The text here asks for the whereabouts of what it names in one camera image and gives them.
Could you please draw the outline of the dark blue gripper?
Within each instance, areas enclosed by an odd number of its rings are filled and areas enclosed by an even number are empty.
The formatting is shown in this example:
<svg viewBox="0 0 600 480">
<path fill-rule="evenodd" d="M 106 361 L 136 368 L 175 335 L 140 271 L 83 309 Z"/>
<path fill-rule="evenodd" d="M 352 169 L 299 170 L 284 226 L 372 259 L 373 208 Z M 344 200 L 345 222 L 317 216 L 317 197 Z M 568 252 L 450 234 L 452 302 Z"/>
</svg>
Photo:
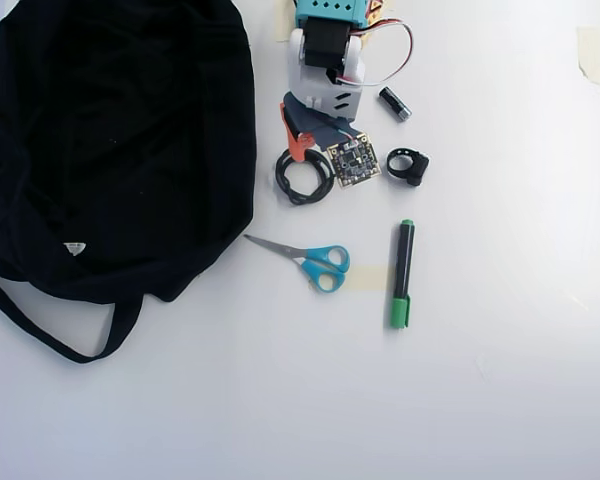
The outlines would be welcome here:
<svg viewBox="0 0 600 480">
<path fill-rule="evenodd" d="M 306 107 L 291 92 L 280 103 L 281 118 L 286 128 L 288 150 L 295 162 L 304 162 L 306 152 L 315 146 L 326 149 L 357 138 L 361 131 L 354 129 L 344 118 L 333 118 Z"/>
</svg>

